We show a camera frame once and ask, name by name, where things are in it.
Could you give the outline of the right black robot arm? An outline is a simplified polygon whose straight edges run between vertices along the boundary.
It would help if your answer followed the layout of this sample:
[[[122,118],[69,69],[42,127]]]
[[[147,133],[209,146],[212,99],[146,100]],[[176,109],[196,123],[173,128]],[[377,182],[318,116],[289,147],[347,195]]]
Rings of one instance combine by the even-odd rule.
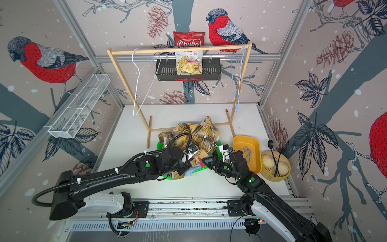
[[[314,224],[296,212],[257,174],[250,170],[241,151],[231,153],[229,162],[217,154],[206,157],[203,163],[215,173],[236,179],[236,186],[243,192],[241,203],[247,214],[264,220],[287,242],[331,242],[329,230],[322,224]]]

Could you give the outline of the black spoon in bowl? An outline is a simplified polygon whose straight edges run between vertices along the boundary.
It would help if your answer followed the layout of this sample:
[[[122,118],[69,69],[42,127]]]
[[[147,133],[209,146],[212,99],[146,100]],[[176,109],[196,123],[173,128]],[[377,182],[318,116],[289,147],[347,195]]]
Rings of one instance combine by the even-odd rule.
[[[274,141],[273,140],[269,140],[268,141],[268,147],[272,153],[272,157],[273,157],[273,160],[274,160],[274,163],[275,163],[275,171],[274,171],[274,177],[277,177],[280,175],[279,171],[278,171],[278,162],[279,162],[279,159],[276,160],[275,158],[275,155],[274,155],[274,152],[273,152],[273,148],[274,148]]]

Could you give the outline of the yellow plaid shirt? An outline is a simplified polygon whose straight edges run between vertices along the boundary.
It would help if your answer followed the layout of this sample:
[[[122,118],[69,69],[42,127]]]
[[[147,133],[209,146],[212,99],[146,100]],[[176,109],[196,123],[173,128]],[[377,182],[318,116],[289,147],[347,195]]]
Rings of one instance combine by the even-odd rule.
[[[199,153],[194,156],[194,160],[191,162],[192,167],[199,164],[199,158],[205,158],[208,153],[212,153],[216,150],[216,147],[220,140],[220,132],[213,125],[209,116],[197,124],[191,123],[179,123],[175,128],[168,132],[161,132],[158,135],[159,142],[163,145],[167,145],[178,135],[183,133],[190,133],[192,136],[191,144],[195,144],[199,148]],[[168,175],[171,179],[182,179],[184,175],[178,175],[177,171]]]

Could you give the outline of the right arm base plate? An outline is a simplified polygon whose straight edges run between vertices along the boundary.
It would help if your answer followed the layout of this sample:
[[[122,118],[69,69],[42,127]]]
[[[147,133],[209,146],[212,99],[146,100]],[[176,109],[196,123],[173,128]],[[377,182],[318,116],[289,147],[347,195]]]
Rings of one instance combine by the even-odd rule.
[[[223,208],[228,211],[230,217],[251,215],[251,210],[241,200],[228,200],[227,205]]]

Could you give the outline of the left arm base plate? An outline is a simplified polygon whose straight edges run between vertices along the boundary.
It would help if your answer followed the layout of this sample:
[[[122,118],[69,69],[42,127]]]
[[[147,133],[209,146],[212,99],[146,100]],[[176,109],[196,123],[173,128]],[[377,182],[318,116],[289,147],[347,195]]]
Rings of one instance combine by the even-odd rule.
[[[132,205],[125,204],[121,210],[116,213],[107,213],[107,218],[146,218],[150,202],[139,201],[132,202]]]

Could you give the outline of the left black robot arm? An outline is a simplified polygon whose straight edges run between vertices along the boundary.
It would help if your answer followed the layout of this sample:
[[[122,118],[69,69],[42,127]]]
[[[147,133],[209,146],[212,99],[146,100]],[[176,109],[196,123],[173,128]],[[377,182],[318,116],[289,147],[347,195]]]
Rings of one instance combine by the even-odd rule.
[[[62,220],[78,213],[86,206],[85,199],[98,192],[126,184],[160,180],[175,171],[185,172],[198,147],[192,135],[183,133],[173,138],[161,150],[142,152],[122,166],[87,175],[72,171],[60,174],[57,185],[37,193],[31,199],[35,206],[49,207],[50,220]]]

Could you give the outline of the white clothespin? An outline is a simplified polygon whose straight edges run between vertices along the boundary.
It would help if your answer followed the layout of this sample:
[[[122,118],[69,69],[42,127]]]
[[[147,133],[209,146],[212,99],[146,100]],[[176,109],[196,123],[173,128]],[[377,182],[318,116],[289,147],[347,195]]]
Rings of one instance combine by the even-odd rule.
[[[252,157],[252,151],[246,146],[245,148],[242,149],[242,154],[245,158],[245,160],[249,163],[251,161]]]

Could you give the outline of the yellow round bowl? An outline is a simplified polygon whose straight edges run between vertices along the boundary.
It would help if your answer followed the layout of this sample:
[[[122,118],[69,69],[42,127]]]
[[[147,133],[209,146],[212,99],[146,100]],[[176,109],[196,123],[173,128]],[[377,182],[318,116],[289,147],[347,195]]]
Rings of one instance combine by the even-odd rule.
[[[269,181],[278,183],[289,177],[291,165],[286,157],[277,151],[267,151],[262,155],[263,177]]]

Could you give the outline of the wooden clothes rack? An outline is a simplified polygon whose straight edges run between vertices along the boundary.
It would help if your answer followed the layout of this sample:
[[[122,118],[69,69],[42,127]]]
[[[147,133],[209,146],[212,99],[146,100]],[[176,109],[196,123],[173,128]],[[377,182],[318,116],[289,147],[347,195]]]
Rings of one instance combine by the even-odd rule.
[[[233,102],[233,96],[237,94],[238,88],[227,94],[228,98],[218,101],[211,89],[210,81],[199,84],[190,84],[188,81],[158,81],[157,77],[153,87],[145,100],[139,115],[134,118],[132,111],[137,105],[133,104],[137,69],[131,61],[134,49],[113,50],[112,46],[106,46],[106,54],[96,56],[101,67],[111,78],[115,87],[124,89],[127,96],[123,99],[125,105],[124,118],[119,122],[119,128],[114,133],[118,136],[133,138],[133,143],[143,148],[150,148],[151,136],[160,132],[172,130],[172,126],[187,119],[187,114],[180,114],[177,105],[182,105],[182,111],[189,112],[200,108],[198,113],[211,116],[216,126],[229,126],[233,129],[233,123],[239,119],[240,108]],[[152,59],[168,61],[174,59],[167,48],[140,49],[135,53],[135,61],[142,67]],[[152,79],[156,73],[156,65],[144,71]],[[147,92],[149,81],[147,78],[141,91]]]

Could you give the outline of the white hanger of blue shirt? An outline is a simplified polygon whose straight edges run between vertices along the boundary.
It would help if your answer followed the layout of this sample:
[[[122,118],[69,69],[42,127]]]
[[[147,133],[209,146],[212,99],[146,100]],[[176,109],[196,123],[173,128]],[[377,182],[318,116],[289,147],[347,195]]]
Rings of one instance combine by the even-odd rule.
[[[148,95],[153,87],[153,84],[156,80],[156,74],[153,74],[152,79],[149,77],[148,74],[145,74],[144,71],[148,70],[152,64],[155,64],[157,67],[157,71],[159,70],[160,65],[156,64],[156,60],[152,59],[148,63],[144,64],[142,67],[140,67],[137,62],[135,61],[135,53],[137,53],[140,49],[135,48],[133,53],[131,54],[131,61],[134,64],[134,66],[137,69],[137,79],[136,79],[136,85],[135,85],[135,94],[134,94],[134,101],[133,104],[137,105],[137,107],[133,108],[132,115],[134,118],[136,118],[140,111],[142,111],[142,107],[145,104],[145,100],[148,98]],[[147,92],[141,91],[140,89],[144,87],[145,79],[149,81],[149,87]]]

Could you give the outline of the black wall bracket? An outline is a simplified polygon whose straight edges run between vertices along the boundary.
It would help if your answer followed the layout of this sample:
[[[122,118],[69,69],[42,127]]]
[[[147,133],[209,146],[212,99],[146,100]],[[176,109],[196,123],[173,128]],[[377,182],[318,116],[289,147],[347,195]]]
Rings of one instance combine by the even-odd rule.
[[[156,64],[156,76],[159,81],[216,81],[221,78],[219,59],[188,61],[181,59],[159,59]]]

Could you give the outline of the light blue shirt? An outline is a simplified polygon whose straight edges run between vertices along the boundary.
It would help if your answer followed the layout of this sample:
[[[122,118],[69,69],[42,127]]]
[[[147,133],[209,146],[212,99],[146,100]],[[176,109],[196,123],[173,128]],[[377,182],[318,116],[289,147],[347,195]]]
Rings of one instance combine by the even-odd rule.
[[[194,167],[191,167],[189,168],[185,173],[184,173],[184,176],[189,176],[190,174],[192,174],[193,172],[196,172],[197,170],[200,170],[202,167],[198,164]]]

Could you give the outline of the yellow plastic tray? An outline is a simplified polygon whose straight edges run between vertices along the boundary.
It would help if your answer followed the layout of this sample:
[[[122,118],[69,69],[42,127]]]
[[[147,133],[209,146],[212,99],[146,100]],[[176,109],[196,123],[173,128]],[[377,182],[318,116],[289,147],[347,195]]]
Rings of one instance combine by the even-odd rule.
[[[233,139],[233,148],[242,151],[248,167],[256,174],[262,171],[262,156],[260,142],[250,136],[238,135]]]

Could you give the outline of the red clothespin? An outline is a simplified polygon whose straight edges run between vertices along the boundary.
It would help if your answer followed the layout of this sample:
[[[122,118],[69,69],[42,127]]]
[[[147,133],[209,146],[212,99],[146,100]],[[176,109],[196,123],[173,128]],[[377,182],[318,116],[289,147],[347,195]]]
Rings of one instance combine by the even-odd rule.
[[[203,163],[202,159],[199,158],[199,165],[201,169],[205,169],[207,166]]]

